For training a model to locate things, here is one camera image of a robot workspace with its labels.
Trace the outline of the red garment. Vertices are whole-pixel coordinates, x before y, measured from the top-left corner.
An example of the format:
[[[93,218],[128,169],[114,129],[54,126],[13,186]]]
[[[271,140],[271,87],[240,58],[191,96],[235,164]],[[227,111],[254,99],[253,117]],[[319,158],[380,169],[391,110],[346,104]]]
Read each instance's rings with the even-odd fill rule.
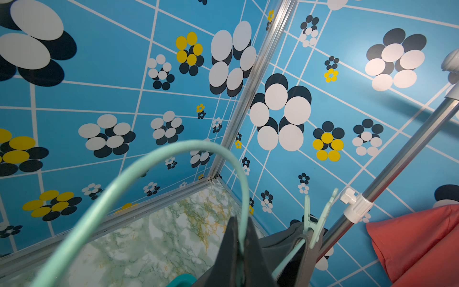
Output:
[[[368,223],[366,229],[394,287],[458,286],[458,205]]]

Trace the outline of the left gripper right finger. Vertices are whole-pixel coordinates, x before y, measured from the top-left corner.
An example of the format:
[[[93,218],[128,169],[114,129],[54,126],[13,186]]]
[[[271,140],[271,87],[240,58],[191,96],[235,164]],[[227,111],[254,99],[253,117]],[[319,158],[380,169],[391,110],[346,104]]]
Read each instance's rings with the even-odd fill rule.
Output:
[[[259,239],[252,219],[247,222],[246,237],[243,241],[243,286],[244,287],[276,287],[259,245]]]

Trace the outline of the pale green clothespin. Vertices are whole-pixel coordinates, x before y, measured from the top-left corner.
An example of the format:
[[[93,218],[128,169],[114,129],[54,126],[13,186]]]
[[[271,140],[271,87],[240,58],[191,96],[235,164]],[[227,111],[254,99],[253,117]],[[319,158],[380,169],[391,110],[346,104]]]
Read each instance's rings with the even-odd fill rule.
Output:
[[[304,233],[307,233],[309,230],[313,231],[311,239],[308,241],[308,247],[313,249],[316,243],[319,241],[320,233],[322,232],[325,222],[328,218],[330,210],[333,206],[333,203],[338,196],[338,189],[333,190],[332,196],[329,201],[325,204],[324,209],[322,210],[321,215],[318,217],[317,222],[314,222],[310,218],[310,196],[305,196],[304,201]]]

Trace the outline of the dark grey garment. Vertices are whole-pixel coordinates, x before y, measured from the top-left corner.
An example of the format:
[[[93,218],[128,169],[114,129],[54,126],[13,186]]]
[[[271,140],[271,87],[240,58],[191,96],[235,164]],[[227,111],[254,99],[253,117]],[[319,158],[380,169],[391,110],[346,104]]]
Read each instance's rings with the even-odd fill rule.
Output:
[[[270,273],[293,250],[296,243],[302,239],[310,240],[311,232],[308,232],[307,236],[304,236],[303,228],[304,225],[302,222],[292,220],[286,230],[259,239],[259,245]],[[305,248],[308,246],[307,243],[301,247],[276,279],[277,287],[307,286],[315,268],[313,255],[319,254],[320,244],[321,241],[318,241],[314,249],[308,251],[305,251]],[[212,268],[198,278],[194,286],[204,287],[211,270]]]

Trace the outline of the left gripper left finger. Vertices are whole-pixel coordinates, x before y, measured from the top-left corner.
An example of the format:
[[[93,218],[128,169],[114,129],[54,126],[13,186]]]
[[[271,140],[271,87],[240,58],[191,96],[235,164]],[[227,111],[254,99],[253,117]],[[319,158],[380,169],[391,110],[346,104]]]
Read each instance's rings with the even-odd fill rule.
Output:
[[[239,256],[238,222],[235,216],[228,221],[219,253],[205,287],[235,287]]]

